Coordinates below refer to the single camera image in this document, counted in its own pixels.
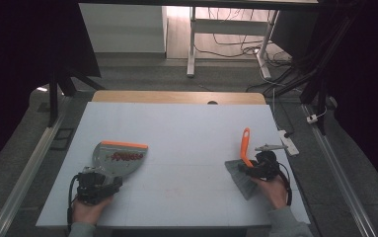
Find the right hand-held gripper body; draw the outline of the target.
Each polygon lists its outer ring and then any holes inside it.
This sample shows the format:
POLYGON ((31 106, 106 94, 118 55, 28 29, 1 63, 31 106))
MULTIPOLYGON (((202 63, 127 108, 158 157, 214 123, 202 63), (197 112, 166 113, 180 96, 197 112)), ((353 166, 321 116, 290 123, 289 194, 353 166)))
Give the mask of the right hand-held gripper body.
POLYGON ((259 167, 259 178, 263 181, 271 181, 279 175, 284 181, 289 180, 289 175, 285 175, 279 168, 281 165, 276 158, 274 150, 284 149, 285 145, 269 145, 265 144, 256 147, 256 159, 259 167))

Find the aluminium rail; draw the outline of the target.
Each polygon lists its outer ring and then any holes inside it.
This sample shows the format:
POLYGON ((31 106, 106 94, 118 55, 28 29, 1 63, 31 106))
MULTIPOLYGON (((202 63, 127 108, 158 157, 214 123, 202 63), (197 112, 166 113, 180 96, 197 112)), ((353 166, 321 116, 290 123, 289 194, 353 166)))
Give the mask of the aluminium rail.
POLYGON ((344 198, 345 203, 349 207, 349 211, 354 219, 354 222, 362 237, 378 237, 377 232, 368 217, 363 204, 361 203, 358 195, 352 187, 345 171, 343 170, 338 157, 326 135, 319 129, 318 124, 310 122, 310 110, 306 105, 302 105, 301 109, 306 115, 307 123, 312 127, 312 131, 316 137, 319 146, 322 149, 328 166, 330 167, 340 192, 344 198))
POLYGON ((5 237, 8 232, 36 174, 50 147, 59 127, 61 126, 68 106, 71 102, 70 97, 64 97, 59 103, 58 117, 54 120, 52 126, 47 127, 42 134, 38 145, 32 153, 23 172, 17 180, 14 188, 10 192, 3 207, 0 210, 0 237, 5 237))

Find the white desk frame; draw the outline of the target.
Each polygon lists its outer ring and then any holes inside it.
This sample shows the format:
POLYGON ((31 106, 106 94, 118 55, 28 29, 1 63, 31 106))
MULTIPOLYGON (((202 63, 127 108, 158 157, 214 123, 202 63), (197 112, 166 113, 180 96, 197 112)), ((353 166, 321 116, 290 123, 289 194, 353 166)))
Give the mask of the white desk frame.
POLYGON ((244 21, 244 20, 218 20, 201 19, 196 16, 196 8, 189 8, 189 54, 187 76, 194 76, 195 64, 195 35, 196 34, 219 34, 219 35, 244 35, 263 37, 263 43, 259 49, 254 50, 254 55, 260 67, 264 79, 270 79, 271 75, 265 61, 266 47, 269 44, 270 36, 278 15, 277 10, 269 10, 268 19, 265 22, 244 21))

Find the wooden table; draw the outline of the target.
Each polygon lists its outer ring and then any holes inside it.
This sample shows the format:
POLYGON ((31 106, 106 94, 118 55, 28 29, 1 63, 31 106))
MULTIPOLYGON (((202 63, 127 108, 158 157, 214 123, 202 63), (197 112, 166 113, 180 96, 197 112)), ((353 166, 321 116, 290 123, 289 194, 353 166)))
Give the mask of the wooden table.
POLYGON ((97 91, 93 102, 151 104, 265 105, 260 93, 174 92, 174 91, 97 91))

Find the white cabinet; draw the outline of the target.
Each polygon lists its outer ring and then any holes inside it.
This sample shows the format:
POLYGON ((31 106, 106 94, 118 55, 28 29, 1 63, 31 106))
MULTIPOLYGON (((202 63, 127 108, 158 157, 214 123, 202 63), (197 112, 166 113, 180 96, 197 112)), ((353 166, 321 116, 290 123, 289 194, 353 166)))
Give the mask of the white cabinet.
POLYGON ((165 7, 90 3, 79 7, 95 52, 166 52, 165 7))

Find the white cover board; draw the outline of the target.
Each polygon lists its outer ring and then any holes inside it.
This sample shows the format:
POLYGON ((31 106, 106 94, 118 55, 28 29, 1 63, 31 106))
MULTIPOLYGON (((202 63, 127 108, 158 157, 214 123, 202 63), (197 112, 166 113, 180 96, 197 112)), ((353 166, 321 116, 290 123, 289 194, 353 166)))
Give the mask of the white cover board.
POLYGON ((145 144, 143 164, 124 179, 99 220, 112 228, 247 227, 268 223, 260 192, 245 199, 225 164, 280 138, 267 105, 90 103, 37 221, 65 227, 71 179, 91 165, 103 140, 145 144))

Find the white power strip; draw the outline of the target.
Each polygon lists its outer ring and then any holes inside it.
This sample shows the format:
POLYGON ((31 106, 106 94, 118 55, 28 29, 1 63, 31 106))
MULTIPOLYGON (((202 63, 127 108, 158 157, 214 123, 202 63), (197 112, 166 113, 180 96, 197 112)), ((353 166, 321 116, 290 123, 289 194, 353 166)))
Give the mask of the white power strip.
POLYGON ((291 140, 291 138, 287 135, 285 130, 280 130, 278 132, 281 142, 286 146, 285 150, 290 156, 295 156, 299 154, 299 150, 291 140))

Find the orange-handled grey brush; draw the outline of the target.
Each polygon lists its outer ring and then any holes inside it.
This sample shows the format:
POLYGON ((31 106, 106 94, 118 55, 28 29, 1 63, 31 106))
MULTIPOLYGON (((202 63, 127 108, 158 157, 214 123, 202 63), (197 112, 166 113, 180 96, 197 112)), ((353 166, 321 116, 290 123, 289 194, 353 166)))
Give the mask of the orange-handled grey brush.
POLYGON ((253 163, 247 157, 247 151, 250 141, 250 129, 246 127, 243 131, 241 145, 240 145, 240 158, 238 160, 225 161, 224 165, 229 172, 232 181, 237 186, 245 200, 249 200, 256 190, 257 185, 250 179, 250 177, 239 170, 239 166, 245 165, 247 168, 252 168, 253 163))

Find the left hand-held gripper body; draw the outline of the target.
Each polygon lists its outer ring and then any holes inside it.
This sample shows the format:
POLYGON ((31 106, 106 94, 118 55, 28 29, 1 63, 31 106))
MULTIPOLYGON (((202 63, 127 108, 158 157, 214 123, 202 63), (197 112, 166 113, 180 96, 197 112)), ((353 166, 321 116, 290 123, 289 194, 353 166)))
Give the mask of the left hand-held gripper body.
POLYGON ((87 205, 96 205, 111 197, 115 193, 115 187, 113 184, 105 185, 106 179, 106 175, 93 168, 85 167, 78 174, 77 199, 87 205))

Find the black rectangular floor frame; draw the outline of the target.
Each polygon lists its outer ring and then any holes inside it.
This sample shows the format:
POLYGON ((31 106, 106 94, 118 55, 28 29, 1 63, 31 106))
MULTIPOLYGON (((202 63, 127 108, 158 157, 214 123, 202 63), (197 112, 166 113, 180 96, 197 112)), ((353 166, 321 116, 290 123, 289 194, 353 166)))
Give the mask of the black rectangular floor frame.
POLYGON ((60 128, 56 132, 49 149, 55 151, 66 151, 72 142, 74 133, 74 128, 60 128))

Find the black curtain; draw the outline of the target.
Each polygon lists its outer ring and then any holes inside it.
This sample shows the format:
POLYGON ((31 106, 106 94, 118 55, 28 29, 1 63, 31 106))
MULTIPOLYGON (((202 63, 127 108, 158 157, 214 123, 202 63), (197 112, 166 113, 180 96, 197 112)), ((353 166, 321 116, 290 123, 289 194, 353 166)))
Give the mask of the black curtain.
POLYGON ((79 0, 0 0, 0 151, 31 92, 72 71, 101 75, 79 0))
POLYGON ((378 172, 378 0, 365 0, 327 71, 336 120, 378 172))

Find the black metal stand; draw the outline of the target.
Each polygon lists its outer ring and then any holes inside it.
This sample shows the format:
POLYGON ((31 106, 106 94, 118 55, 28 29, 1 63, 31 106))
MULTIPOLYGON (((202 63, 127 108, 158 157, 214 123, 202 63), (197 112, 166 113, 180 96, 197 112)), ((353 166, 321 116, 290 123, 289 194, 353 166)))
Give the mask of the black metal stand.
POLYGON ((96 91, 105 90, 105 87, 96 83, 88 76, 79 72, 78 70, 70 66, 62 66, 55 69, 50 76, 49 80, 49 122, 48 127, 53 127, 58 119, 58 89, 61 89, 62 93, 66 97, 73 97, 77 89, 72 81, 72 77, 77 78, 79 81, 90 86, 96 91))
POLYGON ((315 125, 323 135, 326 134, 324 116, 328 95, 328 66, 333 61, 333 57, 353 21, 354 18, 347 14, 339 16, 337 24, 329 31, 325 39, 320 41, 316 49, 308 55, 309 63, 305 73, 300 74, 297 79, 274 93, 274 96, 278 98, 301 85, 305 85, 304 91, 299 96, 300 102, 308 105, 317 98, 318 110, 315 125))

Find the person's left hand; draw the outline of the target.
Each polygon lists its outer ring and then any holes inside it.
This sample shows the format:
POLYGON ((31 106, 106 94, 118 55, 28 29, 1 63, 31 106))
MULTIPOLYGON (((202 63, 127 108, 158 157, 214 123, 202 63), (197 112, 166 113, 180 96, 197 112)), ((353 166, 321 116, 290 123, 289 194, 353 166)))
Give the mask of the person's left hand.
POLYGON ((87 205, 75 199, 72 205, 72 221, 96 225, 104 209, 112 201, 113 197, 107 197, 96 205, 87 205))

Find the person's right hand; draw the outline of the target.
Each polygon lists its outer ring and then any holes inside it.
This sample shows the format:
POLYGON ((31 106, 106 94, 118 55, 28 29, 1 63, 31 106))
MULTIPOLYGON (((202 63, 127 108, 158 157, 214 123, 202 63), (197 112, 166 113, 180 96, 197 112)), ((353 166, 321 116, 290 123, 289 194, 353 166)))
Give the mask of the person's right hand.
POLYGON ((263 181, 257 178, 252 178, 252 181, 260 187, 274 209, 281 209, 287 206, 287 189, 279 176, 276 176, 271 181, 263 181))

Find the grey dustpan with orange edge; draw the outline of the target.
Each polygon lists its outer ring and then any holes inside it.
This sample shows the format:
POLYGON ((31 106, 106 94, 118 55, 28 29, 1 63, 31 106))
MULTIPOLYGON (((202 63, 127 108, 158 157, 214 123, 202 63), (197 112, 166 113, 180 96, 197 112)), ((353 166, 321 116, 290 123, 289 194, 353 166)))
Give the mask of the grey dustpan with orange edge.
POLYGON ((93 151, 93 169, 109 177, 124 177, 142 165, 147 151, 146 144, 103 140, 93 151), (144 157, 134 161, 115 161, 111 159, 115 152, 143 153, 144 157))

